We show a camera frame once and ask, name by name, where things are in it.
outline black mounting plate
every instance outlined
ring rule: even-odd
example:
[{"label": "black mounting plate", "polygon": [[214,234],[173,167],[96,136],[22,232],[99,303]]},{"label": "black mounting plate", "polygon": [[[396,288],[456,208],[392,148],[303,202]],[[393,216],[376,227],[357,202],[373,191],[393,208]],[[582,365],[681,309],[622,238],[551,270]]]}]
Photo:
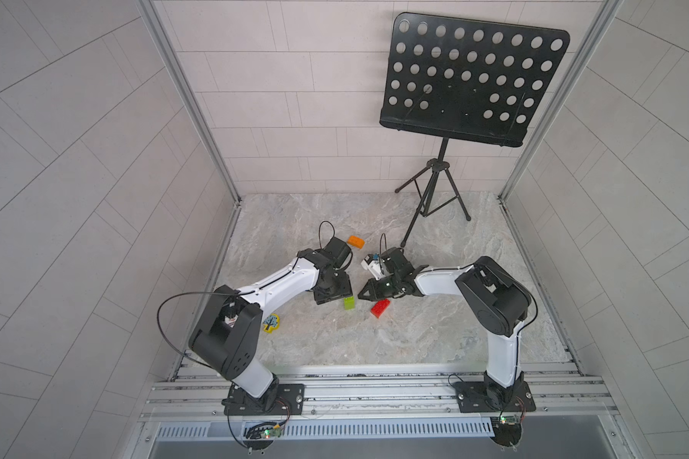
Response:
[{"label": "black mounting plate", "polygon": [[569,44],[569,33],[558,29],[401,13],[393,25],[380,123],[519,147]]},{"label": "black mounting plate", "polygon": [[[304,397],[304,385],[303,384],[278,384],[278,390],[276,391],[276,398],[282,398],[286,400],[291,407],[291,414],[301,414],[303,410],[303,397]],[[297,402],[296,398],[301,396],[301,402]],[[248,392],[237,384],[232,384],[230,386],[230,391],[227,394],[229,400],[239,400],[241,402],[235,403],[233,405],[225,405],[225,416],[285,416],[288,414],[286,409],[281,403],[274,403],[271,411],[263,412],[256,409],[256,404],[250,403],[250,396]]]},{"label": "black mounting plate", "polygon": [[[452,384],[457,393],[457,403],[459,405],[460,413],[494,413],[496,409],[487,404],[485,399],[485,383],[482,381],[458,381]],[[459,399],[459,394],[463,394],[464,398]],[[505,406],[504,413],[514,413],[522,411],[520,403],[517,398],[520,398],[525,406],[526,412],[536,411],[536,403],[533,401],[533,395],[528,388],[528,383],[521,382],[521,385],[516,387],[513,399]]]}]

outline black music stand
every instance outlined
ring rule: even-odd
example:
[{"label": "black music stand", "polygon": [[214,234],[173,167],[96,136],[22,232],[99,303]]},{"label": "black music stand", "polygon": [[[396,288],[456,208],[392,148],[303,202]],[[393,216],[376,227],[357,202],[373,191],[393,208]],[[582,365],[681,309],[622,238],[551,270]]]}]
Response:
[{"label": "black music stand", "polygon": [[[444,160],[449,139],[521,146],[569,43],[569,33],[557,29],[398,15],[380,124],[442,138],[439,156],[395,190],[413,182],[421,198],[401,247],[419,214],[429,216],[454,199],[471,220]],[[422,193],[416,179],[429,169]],[[429,210],[442,171],[455,196]]]}]

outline marble floor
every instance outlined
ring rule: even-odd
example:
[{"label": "marble floor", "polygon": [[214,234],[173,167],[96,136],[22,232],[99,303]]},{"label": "marble floor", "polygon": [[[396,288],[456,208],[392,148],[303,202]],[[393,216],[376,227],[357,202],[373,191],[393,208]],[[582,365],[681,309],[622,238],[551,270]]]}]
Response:
[{"label": "marble floor", "polygon": [[[408,259],[414,265],[449,267],[488,255],[538,297],[495,195],[462,196],[472,221],[464,219],[456,201],[428,218],[419,217],[405,247]],[[434,202],[449,197],[437,193]],[[416,193],[248,195],[217,285],[252,283],[291,262],[299,250],[319,247],[317,227],[329,220],[340,239],[355,235],[365,240],[361,250],[353,248],[348,268],[356,295],[370,277],[360,261],[378,252],[382,232],[390,246],[400,243],[418,199]],[[322,242],[330,236],[325,224]],[[461,296],[392,299],[379,319],[369,312],[374,303],[355,301],[355,309],[347,311],[341,299],[317,305],[312,293],[298,295],[276,311],[280,327],[261,333],[258,358],[270,366],[487,362],[486,332]],[[521,361],[569,360],[539,303],[539,318],[522,333]]]}]

